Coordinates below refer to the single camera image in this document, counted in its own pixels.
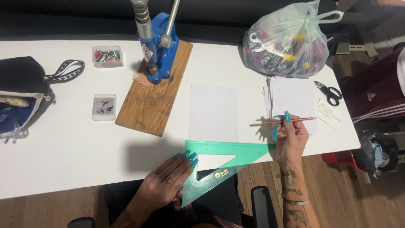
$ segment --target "blue fingernail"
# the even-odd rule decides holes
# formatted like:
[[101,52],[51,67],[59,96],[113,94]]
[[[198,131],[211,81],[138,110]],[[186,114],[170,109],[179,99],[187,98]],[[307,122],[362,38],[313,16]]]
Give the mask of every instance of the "blue fingernail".
[[194,158],[196,158],[196,157],[197,157],[197,153],[194,152],[194,153],[192,153],[192,154],[187,158],[187,160],[191,162],[191,161],[194,160]]
[[195,159],[195,160],[190,164],[190,167],[191,167],[191,168],[196,167],[197,163],[198,163],[198,158]]
[[180,153],[176,154],[175,156],[172,157],[172,160],[176,160],[180,156]]
[[273,140],[274,140],[275,142],[277,142],[277,129],[278,129],[278,125],[276,125],[276,126],[273,128],[273,131],[271,132],[272,135],[273,135]]
[[284,120],[285,120],[286,124],[292,123],[291,117],[290,117],[290,114],[288,113],[288,111],[284,111]]
[[190,150],[187,150],[186,152],[184,152],[182,158],[183,158],[183,159],[187,158],[187,156],[188,156],[190,153],[191,153],[191,151],[190,151]]

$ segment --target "pencil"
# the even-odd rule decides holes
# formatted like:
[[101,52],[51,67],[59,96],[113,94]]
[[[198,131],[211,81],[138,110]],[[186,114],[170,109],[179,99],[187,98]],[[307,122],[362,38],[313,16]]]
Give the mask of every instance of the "pencil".
[[[308,118],[299,118],[299,119],[292,119],[292,122],[296,121],[303,121],[303,120],[315,120],[317,119],[316,117],[308,117]],[[263,124],[270,124],[270,123],[281,123],[283,120],[278,120],[278,121],[271,121],[271,122],[264,122]]]

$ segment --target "white table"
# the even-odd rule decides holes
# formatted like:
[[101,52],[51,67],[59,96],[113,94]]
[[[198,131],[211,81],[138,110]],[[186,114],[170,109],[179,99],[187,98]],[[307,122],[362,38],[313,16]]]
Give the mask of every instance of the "white table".
[[[104,45],[121,47],[124,67],[93,66],[91,47]],[[56,103],[29,128],[27,138],[15,144],[12,140],[0,143],[0,199],[144,178],[164,160],[183,151],[191,84],[236,88],[239,142],[266,143],[256,135],[259,127],[249,126],[266,117],[261,92],[266,78],[243,65],[237,46],[194,43],[162,138],[91,119],[97,93],[116,94],[120,110],[132,74],[143,58],[139,41],[4,41],[0,50],[0,59],[32,56],[46,74],[53,74],[67,59],[86,64],[78,78],[51,85]],[[313,79],[339,88],[328,66]],[[317,90],[319,98],[325,95]],[[343,116],[339,131],[319,121],[319,132],[309,139],[304,155],[360,147],[343,100],[337,110]],[[270,160],[266,155],[256,162]]]

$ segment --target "blue fabric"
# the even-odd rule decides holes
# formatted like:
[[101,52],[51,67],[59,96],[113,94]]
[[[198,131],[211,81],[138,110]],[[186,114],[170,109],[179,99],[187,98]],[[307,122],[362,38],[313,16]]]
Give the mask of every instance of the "blue fabric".
[[0,110],[0,119],[4,115],[8,116],[2,122],[0,122],[0,134],[14,131],[15,120],[17,120],[20,126],[22,126],[28,120],[32,111],[34,110],[36,99],[30,97],[26,98],[26,100],[28,101],[28,103],[30,103],[30,105],[27,107],[8,105],[8,107],[10,107],[10,110]]

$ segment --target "silver bracelet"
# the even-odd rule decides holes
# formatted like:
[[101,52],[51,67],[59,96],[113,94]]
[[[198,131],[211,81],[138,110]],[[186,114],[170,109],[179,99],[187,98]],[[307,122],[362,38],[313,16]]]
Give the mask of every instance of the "silver bracelet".
[[292,200],[287,200],[283,197],[283,200],[291,205],[305,205],[307,203],[309,203],[309,199],[307,199],[306,201],[292,201]]

